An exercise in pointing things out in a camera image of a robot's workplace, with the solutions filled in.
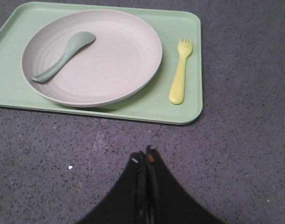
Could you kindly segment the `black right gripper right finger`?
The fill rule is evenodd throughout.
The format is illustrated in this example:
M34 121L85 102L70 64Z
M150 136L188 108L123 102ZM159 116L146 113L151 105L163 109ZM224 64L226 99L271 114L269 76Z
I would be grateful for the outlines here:
M146 148L147 181L150 196L150 224L222 224L199 205L178 183L161 155Z

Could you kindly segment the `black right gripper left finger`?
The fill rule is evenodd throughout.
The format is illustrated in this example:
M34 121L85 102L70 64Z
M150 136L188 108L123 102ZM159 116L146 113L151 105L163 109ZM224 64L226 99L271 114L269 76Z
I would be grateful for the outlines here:
M146 224L146 155L133 153L115 185L79 224Z

